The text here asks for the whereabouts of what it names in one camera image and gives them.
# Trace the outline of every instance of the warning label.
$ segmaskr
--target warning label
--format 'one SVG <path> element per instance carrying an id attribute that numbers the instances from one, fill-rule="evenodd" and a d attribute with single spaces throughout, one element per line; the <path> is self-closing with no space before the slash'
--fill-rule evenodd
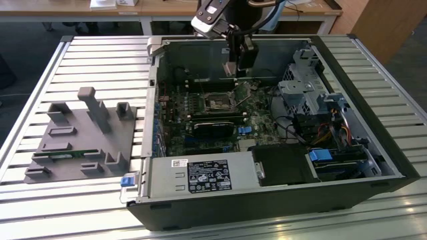
<path id="1" fill-rule="evenodd" d="M 187 170 L 193 194 L 233 189 L 227 160 L 189 162 Z"/>

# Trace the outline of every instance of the barcode sticker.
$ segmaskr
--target barcode sticker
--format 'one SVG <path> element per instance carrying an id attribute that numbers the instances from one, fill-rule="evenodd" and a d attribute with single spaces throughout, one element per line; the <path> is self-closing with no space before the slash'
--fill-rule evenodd
<path id="1" fill-rule="evenodd" d="M 189 159 L 174 159 L 173 168 L 187 167 Z"/>

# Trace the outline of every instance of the table leg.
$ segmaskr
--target table leg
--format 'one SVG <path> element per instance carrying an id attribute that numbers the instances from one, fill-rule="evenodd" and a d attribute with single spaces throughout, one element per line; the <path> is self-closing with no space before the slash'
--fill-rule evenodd
<path id="1" fill-rule="evenodd" d="M 54 30 L 53 28 L 53 22 L 42 22 L 45 29 L 51 32 Z"/>
<path id="2" fill-rule="evenodd" d="M 151 36 L 154 35 L 153 31 L 153 17 L 151 16 L 142 16 L 139 19 L 142 32 L 145 35 Z"/>
<path id="3" fill-rule="evenodd" d="M 325 17 L 325 21 L 322 22 L 322 25 L 321 25 L 319 30 L 318 30 L 318 35 L 330 34 L 330 31 L 331 31 L 334 23 L 335 23 L 335 19 L 337 19 L 335 15 Z"/>

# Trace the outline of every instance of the blue latch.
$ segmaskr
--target blue latch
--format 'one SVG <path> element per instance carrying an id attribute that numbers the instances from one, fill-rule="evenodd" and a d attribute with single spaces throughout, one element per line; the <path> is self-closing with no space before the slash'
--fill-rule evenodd
<path id="1" fill-rule="evenodd" d="M 122 187 L 135 186 L 135 177 L 134 176 L 125 176 L 121 181 L 121 186 Z"/>
<path id="2" fill-rule="evenodd" d="M 239 128 L 238 128 L 238 132 L 239 132 L 239 134 L 242 134 L 242 135 L 249 134 L 250 132 L 253 132 L 253 127 L 251 127 L 251 126 L 239 127 Z"/>
<path id="3" fill-rule="evenodd" d="M 333 156 L 329 149 L 314 149 L 309 153 L 311 161 L 331 161 Z"/>

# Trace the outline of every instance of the wooden table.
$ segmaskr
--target wooden table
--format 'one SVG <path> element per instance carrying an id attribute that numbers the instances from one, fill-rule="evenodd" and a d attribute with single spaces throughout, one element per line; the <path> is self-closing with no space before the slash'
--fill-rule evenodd
<path id="1" fill-rule="evenodd" d="M 91 11 L 90 0 L 0 0 L 0 22 L 141 22 L 146 35 L 153 35 L 154 21 L 191 21 L 195 0 L 139 0 L 137 6 Z M 285 9 L 281 21 L 322 22 L 318 33 L 329 34 L 341 10 L 334 10 L 325 0 L 299 4 L 295 10 Z"/>
<path id="2" fill-rule="evenodd" d="M 0 22 L 141 22 L 142 3 L 91 11 L 91 0 L 0 0 Z"/>

